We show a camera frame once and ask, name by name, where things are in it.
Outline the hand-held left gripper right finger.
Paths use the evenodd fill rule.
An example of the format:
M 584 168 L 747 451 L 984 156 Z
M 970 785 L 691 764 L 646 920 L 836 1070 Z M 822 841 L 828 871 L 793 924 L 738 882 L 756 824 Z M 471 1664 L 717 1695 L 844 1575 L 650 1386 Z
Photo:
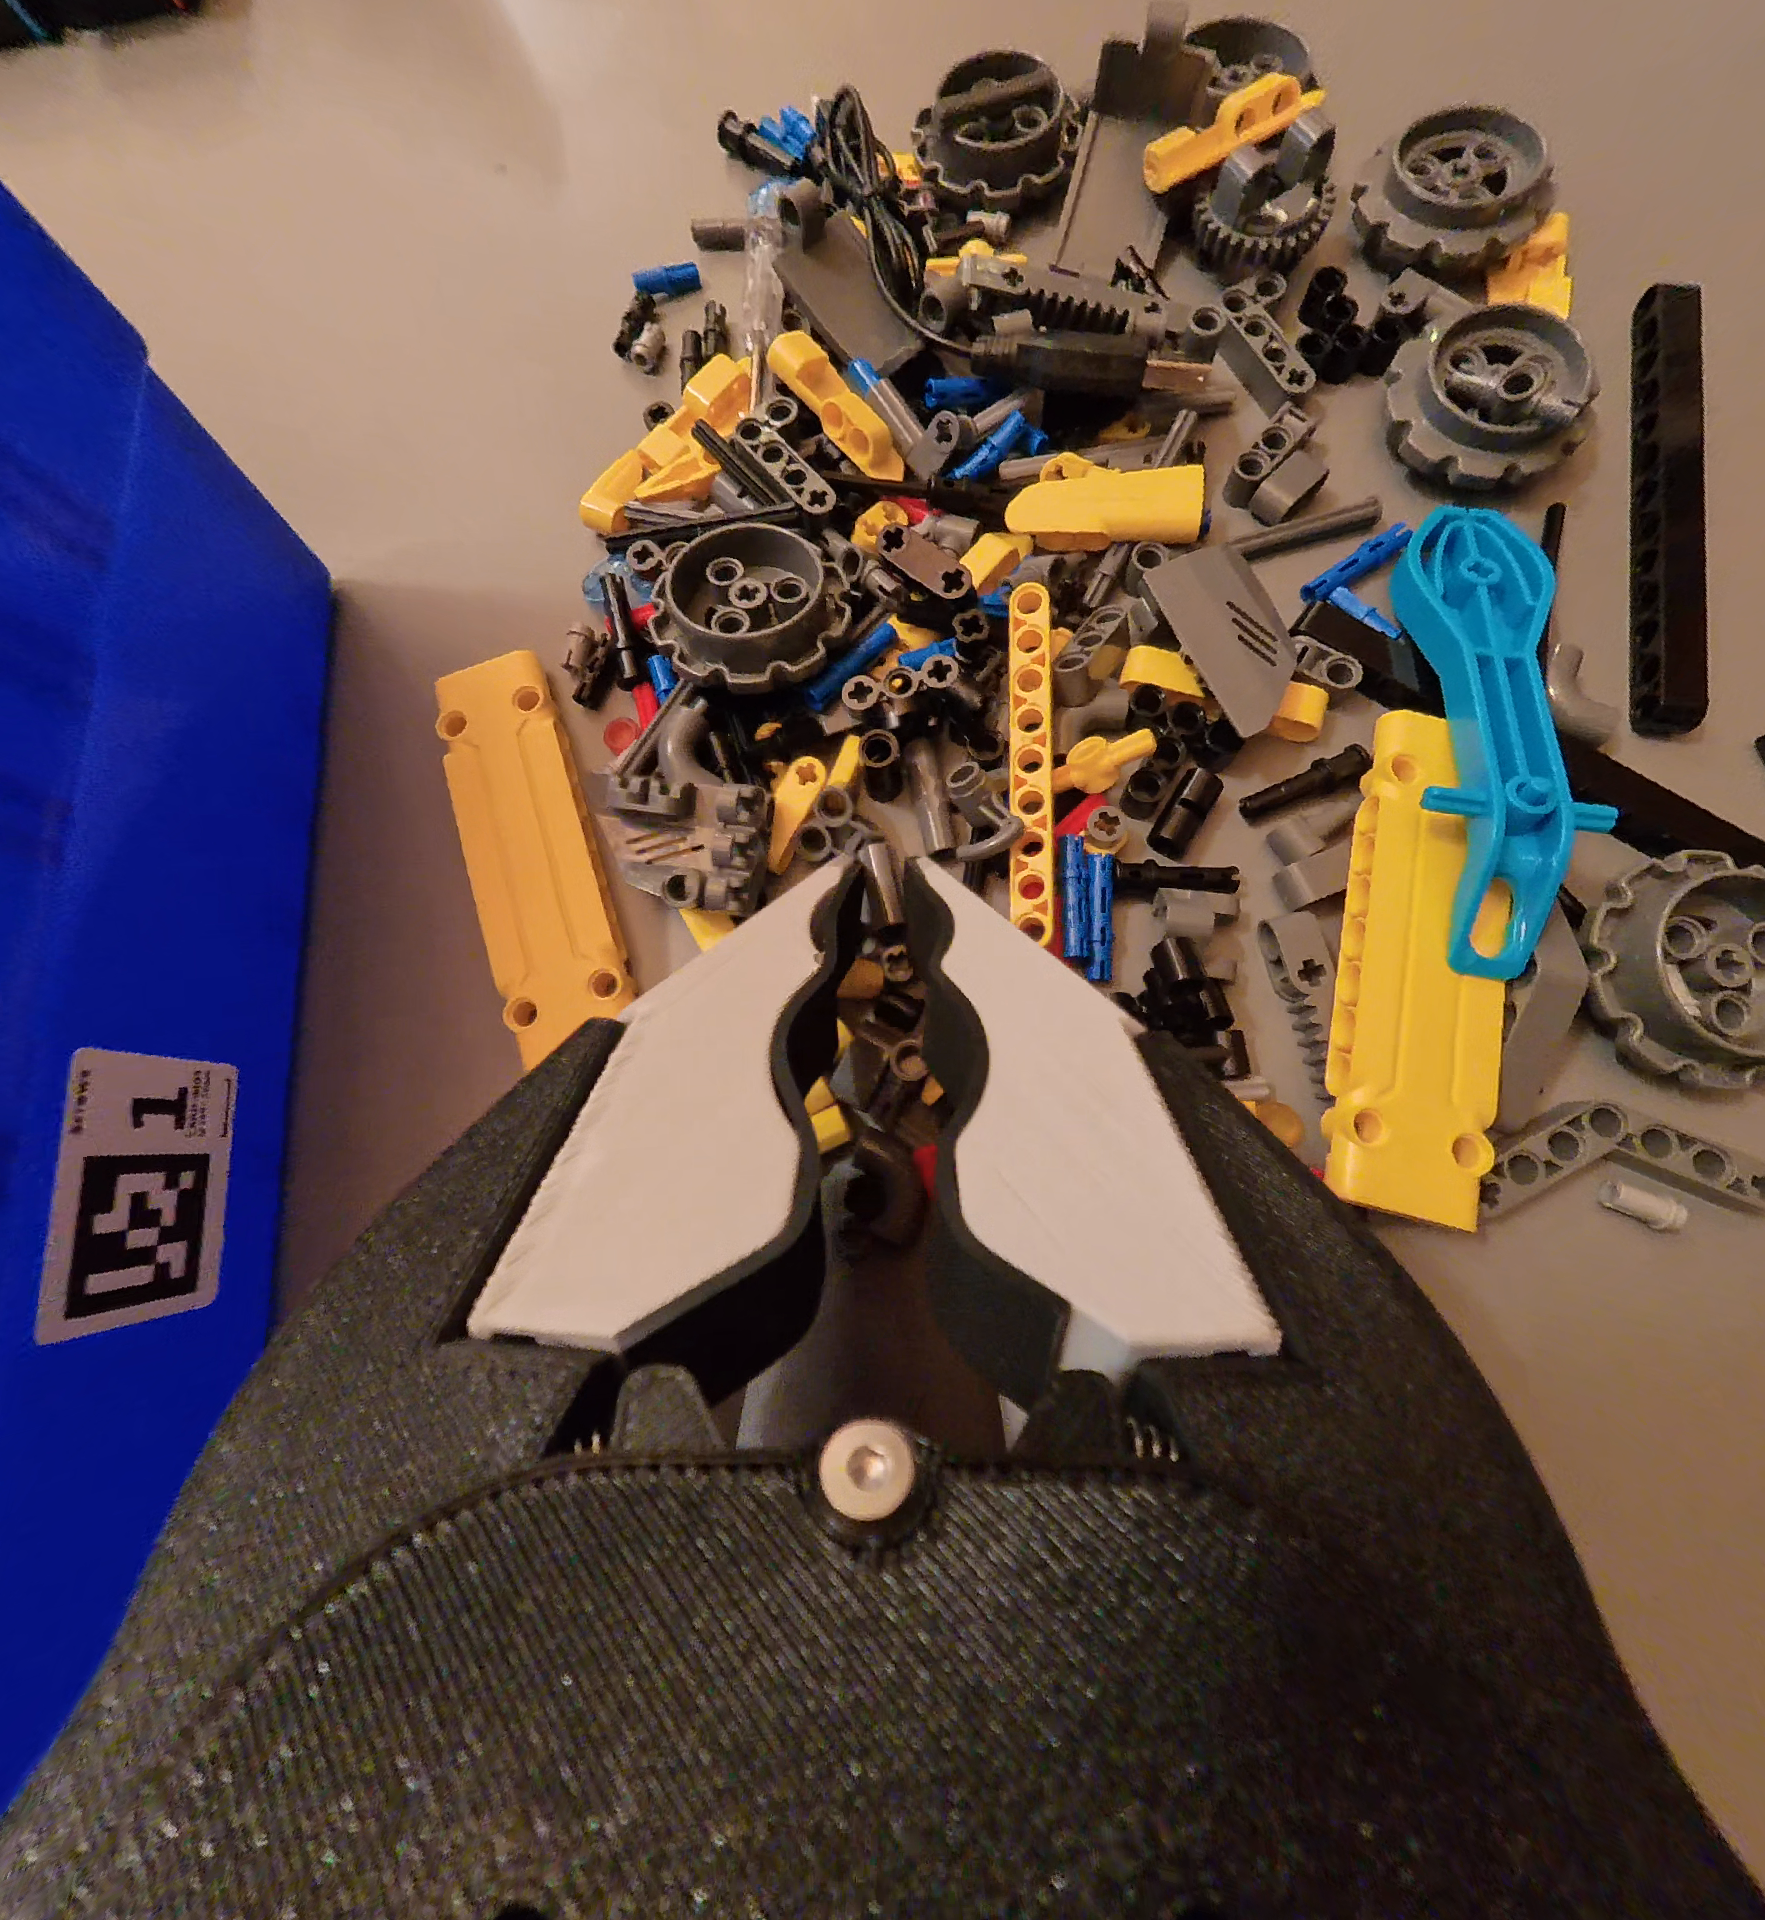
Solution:
M 1030 1412 L 1061 1371 L 1279 1355 L 1138 1024 L 951 871 L 920 861 L 903 897 L 949 1109 L 930 1299 L 961 1358 Z

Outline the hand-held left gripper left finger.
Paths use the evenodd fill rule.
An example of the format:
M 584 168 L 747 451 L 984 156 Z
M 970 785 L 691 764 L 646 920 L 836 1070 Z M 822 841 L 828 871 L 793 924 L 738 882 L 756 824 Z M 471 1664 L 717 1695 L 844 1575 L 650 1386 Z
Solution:
M 803 1336 L 825 1269 L 806 1097 L 836 1061 L 861 920 L 836 858 L 631 1004 L 470 1336 L 616 1358 L 776 1358 Z

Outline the dark grey toothed wheel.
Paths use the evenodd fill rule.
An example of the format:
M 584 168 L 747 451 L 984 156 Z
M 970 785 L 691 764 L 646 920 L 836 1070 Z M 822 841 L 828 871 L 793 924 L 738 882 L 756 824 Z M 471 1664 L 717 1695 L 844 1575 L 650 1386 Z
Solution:
M 1694 1087 L 1765 1082 L 1765 871 L 1713 849 L 1614 877 L 1582 926 L 1586 1007 L 1617 1056 Z

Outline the pile of toy brick pieces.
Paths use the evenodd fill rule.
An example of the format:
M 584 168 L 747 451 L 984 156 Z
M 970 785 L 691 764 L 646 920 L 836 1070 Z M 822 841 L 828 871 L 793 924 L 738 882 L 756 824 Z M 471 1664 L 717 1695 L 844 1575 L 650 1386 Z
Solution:
M 712 949 L 881 835 L 900 877 L 912 854 L 951 871 L 1286 1144 L 1328 1150 L 1374 723 L 1445 720 L 1394 568 L 1435 509 L 1488 509 L 1557 587 L 1566 506 L 1527 498 L 1581 456 L 1605 370 L 1544 120 L 1448 101 L 1353 155 L 1345 110 L 1286 22 L 1167 4 L 1102 46 L 1090 92 L 1019 50 L 954 64 L 906 153 L 852 88 L 720 120 L 765 185 L 694 239 L 748 248 L 742 324 L 708 303 L 679 396 L 581 497 L 604 552 L 566 694 L 635 708 L 600 768 L 550 686 L 612 898 L 652 897 Z M 1631 332 L 1622 374 L 1628 428 Z M 1628 615 L 1628 540 L 1625 563 Z M 1686 849 L 1765 871 L 1761 840 L 1614 749 L 1628 619 L 1622 703 L 1597 705 L 1554 606 L 1572 797 L 1617 819 L 1576 833 L 1499 981 L 1476 1226 L 1590 1171 L 1647 1231 L 1682 1231 L 1686 1198 L 1765 1217 L 1765 1159 L 1698 1116 L 1545 1103 L 1582 1024 L 1614 1052 L 1582 952 L 1605 886 Z M 861 1250 L 914 1244 L 935 1198 L 923 1001 L 909 937 L 863 936 L 806 1097 Z M 1713 1116 L 1765 1089 L 1614 1060 Z

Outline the yellow flat brick panel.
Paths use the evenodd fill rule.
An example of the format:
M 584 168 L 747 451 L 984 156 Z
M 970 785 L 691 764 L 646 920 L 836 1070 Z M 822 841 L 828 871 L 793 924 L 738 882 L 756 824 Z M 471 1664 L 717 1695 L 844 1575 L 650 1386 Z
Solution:
M 535 1067 L 637 992 L 536 655 L 518 649 L 442 677 L 438 737 L 505 1023 Z
M 1453 972 L 1468 825 L 1423 795 L 1456 783 L 1443 718 L 1383 711 L 1363 783 L 1326 1064 L 1326 1186 L 1473 1233 L 1499 1101 L 1503 984 Z

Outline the cyan brick separator tool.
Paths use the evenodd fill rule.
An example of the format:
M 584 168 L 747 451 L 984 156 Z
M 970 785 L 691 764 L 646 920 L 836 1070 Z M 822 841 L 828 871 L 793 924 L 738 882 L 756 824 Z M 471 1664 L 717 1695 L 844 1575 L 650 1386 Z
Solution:
M 1614 827 L 1614 805 L 1572 797 L 1549 716 L 1540 643 L 1554 595 L 1541 546 L 1488 509 L 1435 509 L 1391 579 L 1394 615 L 1439 679 L 1456 764 L 1453 785 L 1430 786 L 1421 804 L 1468 822 L 1453 972 L 1517 976 L 1557 903 L 1576 833 Z

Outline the blue plastic storage bin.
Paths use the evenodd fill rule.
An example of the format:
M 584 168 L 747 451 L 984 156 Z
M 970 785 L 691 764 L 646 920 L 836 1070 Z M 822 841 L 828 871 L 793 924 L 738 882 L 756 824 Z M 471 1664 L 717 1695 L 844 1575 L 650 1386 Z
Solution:
M 269 1335 L 332 628 L 0 181 L 0 1812 Z

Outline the long black brick beam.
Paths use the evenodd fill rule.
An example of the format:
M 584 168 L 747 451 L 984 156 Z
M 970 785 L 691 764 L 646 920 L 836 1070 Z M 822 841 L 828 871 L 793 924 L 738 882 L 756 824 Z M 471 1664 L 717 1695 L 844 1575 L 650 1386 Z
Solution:
M 1631 321 L 1628 709 L 1644 737 L 1711 708 L 1703 291 L 1658 283 Z

